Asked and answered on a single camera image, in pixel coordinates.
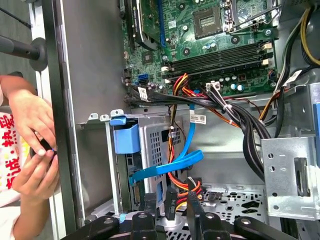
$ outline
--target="motherboard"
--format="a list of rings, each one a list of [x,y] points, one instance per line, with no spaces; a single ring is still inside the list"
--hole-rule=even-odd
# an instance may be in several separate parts
[[[223,96],[276,86],[269,0],[121,0],[123,83],[171,94],[187,73],[189,88],[215,83]]]

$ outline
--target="person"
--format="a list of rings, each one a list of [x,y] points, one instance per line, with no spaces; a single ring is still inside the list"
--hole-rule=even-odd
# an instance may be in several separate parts
[[[49,198],[59,182],[58,158],[36,133],[56,146],[51,106],[22,77],[0,75],[0,238],[31,240],[49,217]],[[36,155],[28,156],[29,146]],[[11,206],[20,199],[20,206]]]

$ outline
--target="label sticker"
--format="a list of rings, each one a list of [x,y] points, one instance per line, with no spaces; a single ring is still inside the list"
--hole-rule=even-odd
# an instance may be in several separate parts
[[[294,82],[297,77],[299,76],[299,74],[302,72],[302,70],[298,70],[296,71],[291,77],[289,77],[289,79],[283,84],[284,86],[287,86],[288,83]]]
[[[147,95],[146,89],[143,87],[138,87],[138,91],[139,91],[141,100],[148,102],[148,95]]]
[[[175,27],[177,27],[177,22],[176,20],[170,21],[168,23],[169,29],[174,29]]]
[[[198,115],[198,114],[190,114],[190,123],[205,125],[207,123],[207,116]]]

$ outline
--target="screw hole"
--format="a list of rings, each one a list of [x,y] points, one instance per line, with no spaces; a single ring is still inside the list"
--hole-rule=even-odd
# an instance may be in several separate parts
[[[227,206],[227,207],[225,208],[225,210],[227,210],[227,211],[229,211],[229,212],[231,212],[233,209],[234,209],[233,206]]]

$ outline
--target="child's hand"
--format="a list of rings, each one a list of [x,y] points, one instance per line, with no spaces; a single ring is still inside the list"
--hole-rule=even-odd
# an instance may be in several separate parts
[[[56,147],[52,108],[40,97],[27,90],[19,90],[8,96],[9,106],[18,133],[39,155],[46,151],[34,131],[38,132],[52,148]]]
[[[21,172],[15,177],[12,188],[21,194],[28,203],[38,204],[50,198],[59,181],[58,156],[49,150],[45,156],[34,155],[26,160]]]

